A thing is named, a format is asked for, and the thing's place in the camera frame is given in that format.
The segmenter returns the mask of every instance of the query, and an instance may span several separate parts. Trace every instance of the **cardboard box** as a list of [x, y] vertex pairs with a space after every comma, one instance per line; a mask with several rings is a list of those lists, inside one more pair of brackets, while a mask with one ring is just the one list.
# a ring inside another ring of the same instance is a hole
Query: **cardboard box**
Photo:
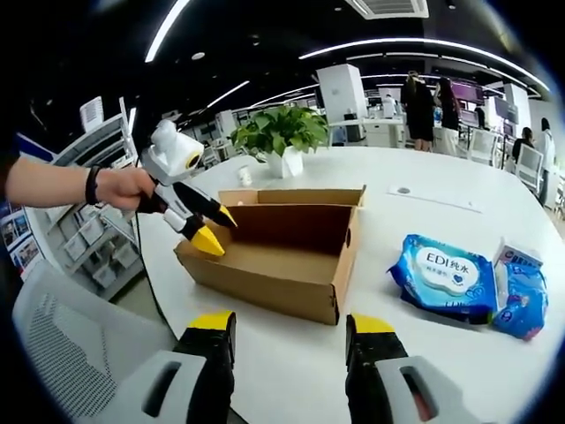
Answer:
[[221, 192], [238, 227], [207, 222], [223, 257], [175, 252], [197, 284], [283, 314], [336, 325], [358, 250], [362, 190]]

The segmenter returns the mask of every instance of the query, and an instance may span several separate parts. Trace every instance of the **woman in black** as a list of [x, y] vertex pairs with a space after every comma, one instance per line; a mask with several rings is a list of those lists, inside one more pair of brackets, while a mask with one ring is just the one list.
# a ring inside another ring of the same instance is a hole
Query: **woman in black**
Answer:
[[459, 102], [457, 101], [451, 81], [445, 77], [435, 88], [433, 96], [435, 104], [441, 107], [441, 151], [444, 155], [457, 156], [456, 145], [459, 142]]
[[433, 98], [432, 93], [419, 78], [410, 71], [401, 90], [400, 102], [406, 111], [406, 123], [415, 149], [429, 152], [433, 142]]
[[523, 144], [525, 144], [526, 146], [530, 146], [531, 148], [534, 148], [533, 132], [527, 126], [525, 126], [524, 129], [522, 130], [522, 138], [516, 140], [514, 142], [514, 147], [512, 147], [512, 159], [514, 159], [515, 163], [518, 162], [518, 156], [520, 156], [520, 148]]

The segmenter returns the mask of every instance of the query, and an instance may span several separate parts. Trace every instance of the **black wristband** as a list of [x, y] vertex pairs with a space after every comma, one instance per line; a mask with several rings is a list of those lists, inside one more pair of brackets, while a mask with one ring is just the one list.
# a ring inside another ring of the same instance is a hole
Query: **black wristband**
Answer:
[[90, 169], [90, 172], [88, 172], [87, 186], [85, 187], [85, 198], [89, 205], [100, 203], [96, 197], [96, 188], [98, 187], [98, 184], [96, 184], [96, 177], [101, 169], [101, 166], [95, 165]]

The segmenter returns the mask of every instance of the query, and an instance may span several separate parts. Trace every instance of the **wet wipes package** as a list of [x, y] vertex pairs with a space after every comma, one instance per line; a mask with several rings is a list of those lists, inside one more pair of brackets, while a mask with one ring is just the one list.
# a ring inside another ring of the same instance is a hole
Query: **wet wipes package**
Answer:
[[424, 309], [468, 317], [496, 311], [493, 264], [478, 254], [411, 234], [390, 272], [403, 299]]
[[547, 310], [546, 280], [536, 267], [499, 262], [495, 270], [500, 308], [493, 326], [522, 340], [543, 329]]

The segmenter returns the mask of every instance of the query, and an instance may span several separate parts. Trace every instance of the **black ceiling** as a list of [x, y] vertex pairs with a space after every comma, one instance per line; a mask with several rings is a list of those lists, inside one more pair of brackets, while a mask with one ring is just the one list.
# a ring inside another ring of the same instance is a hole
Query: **black ceiling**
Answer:
[[[118, 112], [117, 98], [124, 96], [128, 107], [138, 107], [134, 135], [141, 138], [162, 113], [179, 110], [186, 119], [191, 111], [206, 108], [246, 80], [250, 81], [248, 85], [198, 119], [312, 85], [316, 69], [373, 53], [404, 51], [460, 57], [492, 65], [542, 91], [534, 81], [502, 64], [488, 63], [469, 52], [422, 44], [367, 45], [298, 59], [340, 43], [425, 37], [472, 45], [537, 71], [521, 44], [480, 0], [456, 0], [454, 11], [445, 0], [427, 0], [429, 19], [378, 20], [363, 19], [344, 0], [191, 0], [154, 62], [146, 64], [149, 46], [174, 3], [101, 0], [90, 2], [90, 9], [82, 10], [82, 14], [78, 7], [66, 10], [66, 15], [56, 20], [56, 37], [49, 39], [49, 45], [38, 43], [34, 51], [37, 66], [28, 92], [37, 118], [28, 119], [23, 131], [60, 150], [81, 133], [81, 104], [101, 95], [110, 116]], [[206, 56], [192, 61], [197, 52]], [[502, 80], [488, 70], [439, 58], [369, 57], [351, 63], [362, 75], [416, 69], [476, 80], [482, 85]], [[376, 83], [370, 79], [364, 82], [365, 87]]]

